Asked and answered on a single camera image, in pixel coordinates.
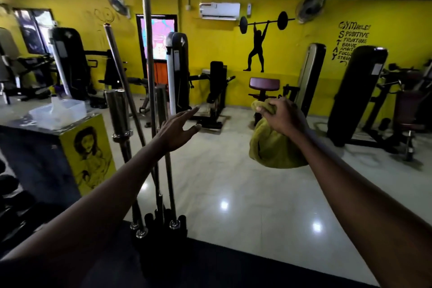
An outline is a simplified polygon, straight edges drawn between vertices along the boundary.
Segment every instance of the yellow cloth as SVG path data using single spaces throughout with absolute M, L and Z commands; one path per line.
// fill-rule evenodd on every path
M 252 110 L 264 107 L 270 113 L 276 112 L 276 106 L 263 101 L 254 101 Z M 258 163 L 276 169 L 291 169 L 308 165 L 300 149 L 286 136 L 272 130 L 263 117 L 255 127 L 249 149 L 249 157 Z

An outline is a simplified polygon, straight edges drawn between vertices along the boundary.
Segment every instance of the forearm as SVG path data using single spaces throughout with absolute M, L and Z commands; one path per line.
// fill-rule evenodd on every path
M 4 259 L 39 257 L 61 269 L 85 266 L 103 249 L 136 199 L 145 179 L 164 155 L 159 141 L 152 140 L 110 179 L 48 223 L 42 230 L 8 253 Z
M 343 230 L 385 287 L 432 285 L 428 224 L 329 151 L 318 138 L 293 135 Z

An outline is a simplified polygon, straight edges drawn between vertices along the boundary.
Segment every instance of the barbell bar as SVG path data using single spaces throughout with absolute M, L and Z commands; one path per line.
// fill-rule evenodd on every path
M 288 25 L 288 21 L 295 20 L 295 18 L 288 18 L 288 14 L 285 11 L 282 11 L 277 20 L 269 21 L 269 23 L 276 23 L 279 30 L 284 30 L 286 26 Z M 247 18 L 245 16 L 242 16 L 240 19 L 240 24 L 238 25 L 240 27 L 241 34 L 245 34 L 248 30 L 248 25 L 254 25 L 254 24 L 267 24 L 267 22 L 256 22 L 256 23 L 248 23 Z

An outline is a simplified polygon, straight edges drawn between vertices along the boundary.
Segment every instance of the white air conditioner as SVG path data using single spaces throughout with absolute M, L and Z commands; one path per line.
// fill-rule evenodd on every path
M 240 3 L 201 2 L 200 17 L 203 20 L 238 20 Z

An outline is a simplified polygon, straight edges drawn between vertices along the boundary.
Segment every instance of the plastic container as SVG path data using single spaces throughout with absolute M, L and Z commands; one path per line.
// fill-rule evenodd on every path
M 58 130 L 68 126 L 76 121 L 83 119 L 87 115 L 86 104 L 84 101 L 75 99 L 63 99 L 62 105 L 70 111 L 69 123 L 64 122 L 61 126 L 56 122 L 56 119 L 51 114 L 52 104 L 41 106 L 29 111 L 30 115 L 36 121 L 36 125 L 40 128 L 48 130 Z

